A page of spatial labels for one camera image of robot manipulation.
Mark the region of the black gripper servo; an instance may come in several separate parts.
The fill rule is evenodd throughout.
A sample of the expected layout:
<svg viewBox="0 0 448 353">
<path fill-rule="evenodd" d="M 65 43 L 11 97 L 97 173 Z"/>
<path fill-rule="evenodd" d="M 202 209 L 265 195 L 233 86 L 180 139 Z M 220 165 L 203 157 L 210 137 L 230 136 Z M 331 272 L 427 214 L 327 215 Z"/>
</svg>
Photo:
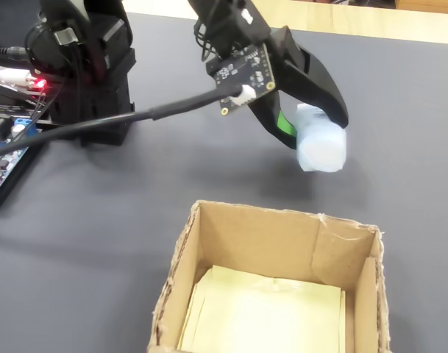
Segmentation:
<svg viewBox="0 0 448 353">
<path fill-rule="evenodd" d="M 230 55 L 266 41 L 278 90 L 317 107 L 341 128 L 348 126 L 348 112 L 338 86 L 313 54 L 302 48 L 286 26 L 271 28 L 252 1 L 215 1 L 208 16 L 208 41 L 217 55 Z M 248 104 L 263 128 L 290 149 L 296 148 L 296 129 L 282 112 L 274 90 Z"/>
</svg>

